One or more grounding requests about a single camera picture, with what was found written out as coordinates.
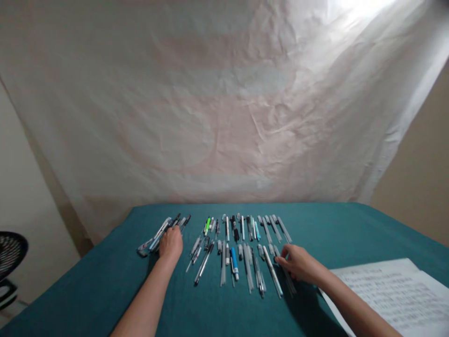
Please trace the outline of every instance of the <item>person's left hand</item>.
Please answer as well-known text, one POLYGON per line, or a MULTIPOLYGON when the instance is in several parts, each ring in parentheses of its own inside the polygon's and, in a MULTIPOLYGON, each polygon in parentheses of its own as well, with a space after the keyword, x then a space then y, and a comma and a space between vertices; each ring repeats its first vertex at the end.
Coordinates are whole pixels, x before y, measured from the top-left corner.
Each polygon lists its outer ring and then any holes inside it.
POLYGON ((177 263, 182 253, 182 235, 179 226, 169 228, 159 245, 159 257, 177 263))

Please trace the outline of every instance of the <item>green cloth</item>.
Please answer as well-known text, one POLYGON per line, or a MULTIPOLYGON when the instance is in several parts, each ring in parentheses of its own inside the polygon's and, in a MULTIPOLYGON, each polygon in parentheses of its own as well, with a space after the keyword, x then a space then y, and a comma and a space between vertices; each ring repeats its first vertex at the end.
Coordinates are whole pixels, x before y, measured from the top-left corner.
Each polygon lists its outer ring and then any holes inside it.
MULTIPOLYGON (((168 216, 192 218, 184 229, 184 251, 168 286, 157 336, 345 336, 317 289, 295 283, 291 298, 279 272, 279 299, 266 263, 265 299, 251 295, 245 267, 232 287, 230 268, 220 287, 221 256, 214 248, 198 287, 194 278, 203 260, 185 273, 189 252, 207 216, 276 214, 293 243, 305 247, 328 268, 410 258, 418 268, 449 286, 449 249, 394 219, 361 204, 147 205, 134 208, 126 221, 90 251, 1 332, 5 336, 107 336, 139 290, 155 257, 141 258, 136 248, 154 236, 168 216)), ((262 227, 261 244, 268 245, 262 227)), ((285 243, 273 242, 279 249, 285 243)), ((225 236, 222 227, 220 239, 225 236)))

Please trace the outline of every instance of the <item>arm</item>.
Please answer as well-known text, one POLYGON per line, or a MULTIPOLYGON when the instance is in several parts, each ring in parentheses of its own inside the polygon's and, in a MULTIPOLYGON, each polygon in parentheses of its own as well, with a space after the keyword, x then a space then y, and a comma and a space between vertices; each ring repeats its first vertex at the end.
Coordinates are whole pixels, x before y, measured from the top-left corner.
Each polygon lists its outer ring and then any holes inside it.
POLYGON ((321 288, 334 302, 346 323, 357 336, 401 336, 342 280, 309 255, 304 248, 285 245, 281 255, 282 257, 276 258, 276 262, 290 271, 292 278, 316 284, 321 288))
POLYGON ((169 228, 159 245, 159 260, 140 288, 111 337, 152 337, 156 334, 168 282, 182 252, 178 226, 169 228))

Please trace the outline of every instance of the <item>black fan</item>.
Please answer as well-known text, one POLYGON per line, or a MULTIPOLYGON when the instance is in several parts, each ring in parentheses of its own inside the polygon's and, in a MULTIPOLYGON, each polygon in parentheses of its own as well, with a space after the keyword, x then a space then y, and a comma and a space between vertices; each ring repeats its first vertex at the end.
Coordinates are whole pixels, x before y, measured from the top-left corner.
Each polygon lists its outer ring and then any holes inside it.
POLYGON ((6 279, 22 262, 28 251, 28 242, 20 234, 0 232, 0 310, 17 298, 17 287, 6 279))

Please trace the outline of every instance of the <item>forearm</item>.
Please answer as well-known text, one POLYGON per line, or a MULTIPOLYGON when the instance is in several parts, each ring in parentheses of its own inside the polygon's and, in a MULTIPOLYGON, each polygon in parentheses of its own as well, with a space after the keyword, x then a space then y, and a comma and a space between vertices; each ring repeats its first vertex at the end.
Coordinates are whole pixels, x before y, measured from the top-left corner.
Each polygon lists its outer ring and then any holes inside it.
POLYGON ((133 302, 114 329, 112 337, 152 337, 156 334, 168 283, 176 262, 159 259, 133 302))
POLYGON ((346 323, 358 337, 401 336, 332 272, 327 271, 320 279, 317 285, 334 302, 346 323))

